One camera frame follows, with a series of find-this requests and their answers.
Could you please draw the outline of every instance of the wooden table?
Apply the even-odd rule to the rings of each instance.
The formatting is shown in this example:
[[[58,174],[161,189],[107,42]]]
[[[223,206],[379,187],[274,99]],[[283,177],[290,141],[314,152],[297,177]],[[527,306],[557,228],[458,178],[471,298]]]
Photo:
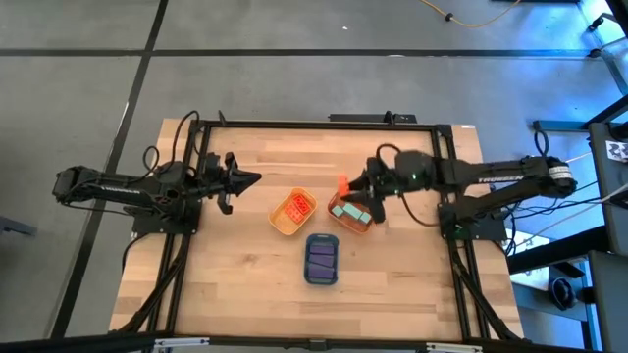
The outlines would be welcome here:
[[[169,156],[177,120],[165,120],[157,147]],[[453,126],[458,158],[481,162],[473,126]],[[178,143],[183,155],[186,133]],[[233,151],[241,169],[262,179],[223,215],[215,200],[203,201],[199,230],[192,237],[176,333],[257,337],[460,340],[451,268],[437,227],[421,227],[400,200],[386,200],[387,221],[358,235],[333,220],[326,205],[337,175],[359,176],[378,145],[432,152],[430,135],[415,131],[212,128],[209,150]],[[384,151],[393,164],[393,152]],[[268,214],[293,187],[306,188],[318,209],[293,236],[268,222]],[[470,194],[487,192],[474,186]],[[417,217],[437,220],[436,192],[406,195]],[[303,278],[305,238],[314,232],[340,240],[339,281],[316,286]],[[131,249],[111,328],[119,328],[153,289],[164,234],[152,234]],[[494,244],[475,241],[482,288],[497,313],[522,335],[508,268]],[[479,335],[473,300],[467,307]],[[165,325],[169,295],[159,328]]]

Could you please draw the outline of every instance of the white cable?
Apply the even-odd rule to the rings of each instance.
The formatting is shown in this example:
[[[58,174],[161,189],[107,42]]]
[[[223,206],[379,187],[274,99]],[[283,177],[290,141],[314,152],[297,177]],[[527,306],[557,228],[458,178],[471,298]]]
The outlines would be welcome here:
[[[536,233],[536,234],[534,234],[534,235],[532,235],[531,237],[527,238],[525,241],[521,242],[520,244],[516,244],[516,246],[521,246],[521,245],[523,245],[523,244],[527,243],[528,241],[532,240],[533,238],[535,238],[535,237],[537,237],[537,236],[539,236],[539,235],[543,234],[543,232],[545,232],[546,230],[548,230],[548,229],[550,229],[550,228],[552,228],[552,227],[558,226],[558,225],[560,225],[561,223],[563,223],[563,222],[565,222],[565,221],[567,221],[567,220],[570,220],[570,219],[572,219],[572,218],[574,218],[574,217],[576,217],[576,216],[578,216],[578,215],[580,215],[580,214],[583,214],[583,213],[585,213],[585,212],[587,212],[587,211],[591,210],[592,208],[594,208],[594,207],[596,207],[596,206],[600,205],[601,203],[604,203],[604,202],[608,201],[608,199],[610,199],[611,197],[613,197],[613,196],[615,196],[616,194],[620,193],[621,191],[625,190],[626,188],[628,188],[628,183],[625,183],[623,186],[621,186],[621,187],[619,187],[618,189],[616,189],[615,191],[611,192],[611,193],[610,193],[610,194],[608,194],[608,196],[606,196],[605,198],[600,199],[600,200],[597,200],[597,201],[593,201],[593,202],[595,202],[595,203],[594,203],[593,205],[591,205],[591,206],[587,207],[586,209],[584,209],[584,210],[580,210],[580,211],[576,212],[576,213],[575,213],[575,214],[573,214],[573,215],[567,216],[567,217],[563,218],[562,220],[560,220],[560,221],[558,221],[558,222],[555,222],[555,223],[553,223],[553,224],[551,224],[551,225],[549,225],[549,226],[547,226],[547,227],[544,227],[543,229],[541,229],[541,230],[537,231],[537,233]]]
[[[571,162],[573,162],[573,161],[577,161],[577,160],[579,160],[579,159],[581,159],[581,158],[585,158],[585,157],[589,156],[590,154],[591,154],[591,152],[587,152],[587,153],[582,154],[582,155],[580,155],[580,156],[578,156],[578,157],[574,157],[574,158],[572,158],[572,159],[570,159],[570,160],[567,160],[567,161],[565,161],[565,163],[571,163]]]

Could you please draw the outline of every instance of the concrete floor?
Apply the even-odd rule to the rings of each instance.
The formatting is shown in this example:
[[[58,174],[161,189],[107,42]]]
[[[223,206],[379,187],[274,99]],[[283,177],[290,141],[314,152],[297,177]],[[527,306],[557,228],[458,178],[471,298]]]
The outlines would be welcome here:
[[[435,3],[469,23],[507,6],[487,0]],[[492,26],[467,29],[445,23],[415,0],[181,0],[169,4],[157,48],[587,49],[599,45],[585,31],[602,11],[599,3],[523,4]],[[157,0],[0,0],[0,49],[143,48],[157,6]],[[0,341],[47,334],[85,219],[85,212],[54,202],[54,175],[74,165],[103,167],[138,62],[0,57],[0,215],[39,228],[36,237],[0,236]],[[143,173],[141,153],[154,143],[162,119],[192,109],[205,119],[215,119],[221,109],[232,120],[413,113],[426,124],[477,126],[490,161],[537,153],[528,128],[532,120],[585,121],[619,97],[601,59],[153,58],[118,172]],[[588,149],[585,138],[553,134],[550,153],[562,159],[580,155]],[[582,184],[595,180],[591,158],[572,169]],[[574,199],[595,193],[592,187]],[[561,214],[554,215],[522,220],[518,227],[535,232]],[[601,222],[601,211],[592,211],[547,236],[560,238]],[[69,335],[106,331],[130,228],[126,218],[104,216]],[[520,314],[526,336],[535,341],[568,345],[567,338],[581,339],[577,322]],[[548,333],[557,328],[572,333]]]

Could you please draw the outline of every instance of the navy container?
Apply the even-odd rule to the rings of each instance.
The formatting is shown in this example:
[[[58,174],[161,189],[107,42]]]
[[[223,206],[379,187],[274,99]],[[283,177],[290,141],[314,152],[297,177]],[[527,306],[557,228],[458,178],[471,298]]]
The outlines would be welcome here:
[[[338,281],[338,247],[338,239],[330,234],[307,237],[303,275],[308,283],[332,285]]]

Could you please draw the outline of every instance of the teal cube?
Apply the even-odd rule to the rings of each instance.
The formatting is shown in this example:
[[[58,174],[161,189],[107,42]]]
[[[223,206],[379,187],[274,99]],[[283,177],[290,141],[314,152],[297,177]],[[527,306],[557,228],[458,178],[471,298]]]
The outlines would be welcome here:
[[[363,213],[362,216],[360,216],[360,222],[363,224],[368,224],[369,221],[371,221],[371,215],[369,215],[368,213]]]
[[[360,216],[362,216],[362,211],[360,211],[357,207],[351,205],[350,203],[344,204],[343,208],[345,212],[347,212],[351,217],[356,220],[359,220]]]
[[[336,217],[340,217],[342,216],[342,214],[344,213],[344,211],[342,210],[342,207],[339,205],[334,206],[334,208],[332,209],[332,213],[334,214],[334,216]]]

